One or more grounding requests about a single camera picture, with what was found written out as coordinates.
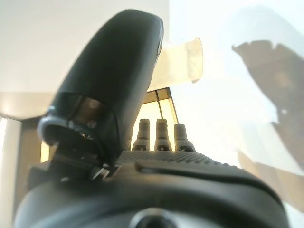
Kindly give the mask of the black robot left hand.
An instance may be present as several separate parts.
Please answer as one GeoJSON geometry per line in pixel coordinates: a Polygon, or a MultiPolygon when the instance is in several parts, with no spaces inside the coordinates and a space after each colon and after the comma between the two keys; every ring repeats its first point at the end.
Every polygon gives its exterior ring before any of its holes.
{"type": "Polygon", "coordinates": [[[182,124],[149,123],[128,143],[161,52],[163,22],[133,9],[84,48],[37,127],[56,151],[30,169],[16,228],[286,228],[279,196],[243,169],[195,151],[182,124]]]}

